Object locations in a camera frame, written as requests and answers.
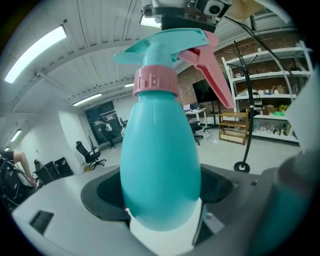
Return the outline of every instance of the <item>person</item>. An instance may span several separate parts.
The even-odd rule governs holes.
[[[112,140],[112,127],[110,124],[105,122],[102,118],[100,119],[100,125],[102,129],[102,134],[105,137],[105,139],[110,142],[110,149],[115,150],[115,144],[114,141]]]
[[[26,158],[25,153],[16,152],[16,151],[2,151],[2,150],[0,150],[0,155],[3,158],[8,159],[8,161],[14,162],[15,164],[21,163],[26,177],[29,179],[29,181],[33,185],[35,185],[36,181],[31,175],[29,164],[28,164],[28,160]]]

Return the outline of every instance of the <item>spray bottle trigger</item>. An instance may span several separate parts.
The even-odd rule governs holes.
[[[200,70],[221,103],[227,108],[234,108],[234,101],[225,76],[214,55],[219,39],[213,33],[205,31],[210,44],[181,51],[178,58]]]

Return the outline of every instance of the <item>concrete floor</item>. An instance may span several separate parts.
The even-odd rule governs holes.
[[[234,169],[236,162],[242,161],[246,145],[219,140],[219,131],[212,129],[199,132],[203,135],[197,151],[201,164],[216,166],[228,170]],[[120,164],[122,143],[115,145],[115,150],[104,149],[101,151],[100,159],[106,159],[106,166]],[[247,163],[250,165],[250,173],[260,175],[263,170],[279,166],[287,158],[296,155],[300,151],[298,143],[283,140],[264,139],[252,137]]]

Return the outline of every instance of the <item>ceiling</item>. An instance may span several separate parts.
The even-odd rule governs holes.
[[[141,9],[138,0],[47,0],[34,9],[17,28],[0,59],[2,136],[56,99],[71,105],[98,92],[102,97],[97,102],[130,94],[132,87],[125,84],[133,82],[139,66],[117,64],[113,55],[160,31],[140,25]],[[13,84],[5,82],[17,59],[61,24],[66,38],[34,59]],[[221,44],[244,35],[226,20],[220,22],[215,34]],[[176,70],[184,67],[178,63]]]

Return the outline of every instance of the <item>teal spray bottle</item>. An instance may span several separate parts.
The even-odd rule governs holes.
[[[195,210],[201,170],[188,119],[178,101],[173,63],[201,70],[220,101],[233,108],[231,92],[213,55],[218,38],[201,29],[160,31],[116,54],[120,64],[140,64],[133,106],[122,144],[120,177],[126,206],[145,228],[169,231]]]

